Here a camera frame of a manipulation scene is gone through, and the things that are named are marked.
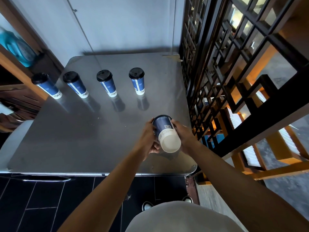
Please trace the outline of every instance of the wooden floor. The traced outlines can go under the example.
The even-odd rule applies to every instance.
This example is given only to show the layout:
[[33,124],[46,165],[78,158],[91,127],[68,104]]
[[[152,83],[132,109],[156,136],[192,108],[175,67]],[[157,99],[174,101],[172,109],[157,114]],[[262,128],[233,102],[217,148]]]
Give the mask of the wooden floor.
[[238,220],[238,218],[230,210],[229,206],[227,206],[227,204],[224,202],[224,200],[221,198],[219,193],[212,185],[196,185],[196,187],[201,206],[228,216],[234,222],[236,222],[245,232],[248,232],[248,230]]

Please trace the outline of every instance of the forearm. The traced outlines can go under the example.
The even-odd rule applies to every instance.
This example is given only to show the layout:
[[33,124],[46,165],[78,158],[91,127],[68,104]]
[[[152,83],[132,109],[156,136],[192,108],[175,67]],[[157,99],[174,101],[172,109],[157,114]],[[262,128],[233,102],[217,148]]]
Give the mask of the forearm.
[[108,231],[144,156],[133,150],[72,212],[58,232]]
[[281,197],[237,171],[201,143],[190,156],[250,231],[309,231],[309,222]]

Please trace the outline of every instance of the person's left hand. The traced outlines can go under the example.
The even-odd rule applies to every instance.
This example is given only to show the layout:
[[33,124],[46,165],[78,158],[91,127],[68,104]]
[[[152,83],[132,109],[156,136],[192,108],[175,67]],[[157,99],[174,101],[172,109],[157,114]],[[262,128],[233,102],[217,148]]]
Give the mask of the person's left hand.
[[159,153],[160,149],[160,145],[155,142],[156,136],[154,134],[155,127],[152,124],[153,120],[154,118],[146,122],[142,135],[133,148],[145,155],[144,160],[148,157],[149,153]]

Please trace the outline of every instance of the table top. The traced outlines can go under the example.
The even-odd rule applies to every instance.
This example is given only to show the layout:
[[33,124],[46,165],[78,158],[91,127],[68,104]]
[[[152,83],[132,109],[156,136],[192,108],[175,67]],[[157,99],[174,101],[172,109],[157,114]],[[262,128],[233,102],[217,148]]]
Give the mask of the table top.
[[[145,94],[135,93],[129,70],[145,71]],[[118,96],[111,98],[96,80],[98,71],[113,74]],[[80,98],[62,81],[76,71],[89,92]],[[20,143],[11,172],[101,175],[110,173],[130,152],[145,122],[161,114],[190,126],[180,62],[162,53],[76,56],[56,86],[63,97],[49,97]],[[183,152],[152,153],[138,175],[188,175],[195,161]]]

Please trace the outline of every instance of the person's left arm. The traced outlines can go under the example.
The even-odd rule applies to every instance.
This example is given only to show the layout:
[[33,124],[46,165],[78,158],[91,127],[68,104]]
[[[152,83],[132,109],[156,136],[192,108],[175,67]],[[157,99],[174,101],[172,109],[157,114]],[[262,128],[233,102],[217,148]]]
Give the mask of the person's left arm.
[[140,164],[151,152],[159,152],[153,118],[129,155],[70,214],[58,232],[107,232],[129,190]]

